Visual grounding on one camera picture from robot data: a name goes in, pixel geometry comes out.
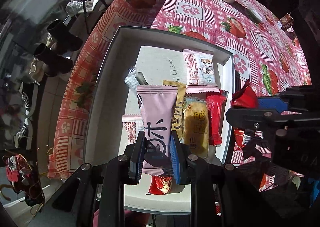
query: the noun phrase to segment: black sneaker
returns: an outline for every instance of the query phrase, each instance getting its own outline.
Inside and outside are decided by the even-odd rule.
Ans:
[[[16,148],[31,149],[32,124],[28,118],[25,119],[22,129],[13,137],[13,140]]]
[[[38,89],[39,87],[35,83],[21,83],[19,92],[22,95],[22,99],[26,107],[27,117],[31,117],[35,111]]]

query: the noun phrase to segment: yellow snack package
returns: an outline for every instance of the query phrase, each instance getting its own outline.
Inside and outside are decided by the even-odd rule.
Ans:
[[[172,127],[171,130],[176,130],[180,142],[183,142],[183,132],[182,132],[182,105],[183,98],[186,93],[186,85],[177,81],[163,80],[163,85],[168,86],[177,86],[178,87],[178,95],[177,102],[174,110],[174,115],[172,119]]]
[[[184,98],[183,139],[190,151],[207,158],[209,151],[209,116],[205,100],[194,97]]]

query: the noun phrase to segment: pink snack package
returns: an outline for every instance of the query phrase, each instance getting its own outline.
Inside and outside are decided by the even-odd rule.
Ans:
[[[169,158],[170,133],[178,88],[172,86],[139,85],[138,102],[148,141],[142,172],[171,176]]]
[[[184,60],[187,63],[186,93],[219,92],[215,81],[211,54],[183,49]]]
[[[122,123],[128,132],[128,144],[135,143],[140,130],[144,130],[141,115],[122,115]]]

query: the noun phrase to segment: metal bolt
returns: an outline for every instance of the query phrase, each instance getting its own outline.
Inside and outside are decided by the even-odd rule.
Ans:
[[[188,159],[191,160],[191,161],[196,161],[198,159],[198,157],[194,154],[191,154],[188,156]]]
[[[270,111],[265,112],[264,115],[265,115],[266,117],[270,117],[270,116],[272,115],[272,112],[270,112]]]
[[[233,164],[226,164],[224,168],[228,171],[234,170],[235,166]]]
[[[91,165],[88,163],[82,164],[81,169],[83,171],[87,171],[88,169],[90,169]]]
[[[286,134],[287,134],[287,131],[284,130],[284,129],[278,129],[278,130],[276,131],[276,135],[277,135],[278,137],[284,137]]]
[[[119,161],[126,161],[128,159],[127,155],[120,155],[118,156]]]

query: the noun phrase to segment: tablecloth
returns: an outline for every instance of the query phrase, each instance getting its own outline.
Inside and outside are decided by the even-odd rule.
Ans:
[[[260,24],[253,8],[266,17]],[[71,73],[61,104],[48,177],[69,177],[81,164],[92,91],[102,60],[119,26],[133,25],[171,31],[218,45],[234,54],[241,85],[250,79],[258,96],[310,84],[308,66],[297,39],[277,26],[278,19],[256,0],[114,0],[86,41]],[[270,149],[257,146],[266,158]],[[243,160],[235,145],[232,163]],[[274,174],[265,175],[260,189],[270,188]]]

